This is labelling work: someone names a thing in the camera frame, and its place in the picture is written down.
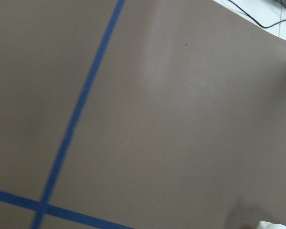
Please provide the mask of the white long-sleeve printed shirt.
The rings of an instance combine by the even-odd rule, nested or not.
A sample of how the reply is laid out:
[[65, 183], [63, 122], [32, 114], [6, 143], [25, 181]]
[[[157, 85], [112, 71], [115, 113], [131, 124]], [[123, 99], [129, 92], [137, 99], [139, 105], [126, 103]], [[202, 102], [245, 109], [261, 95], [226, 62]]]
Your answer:
[[283, 224], [260, 221], [256, 229], [286, 229], [286, 226]]

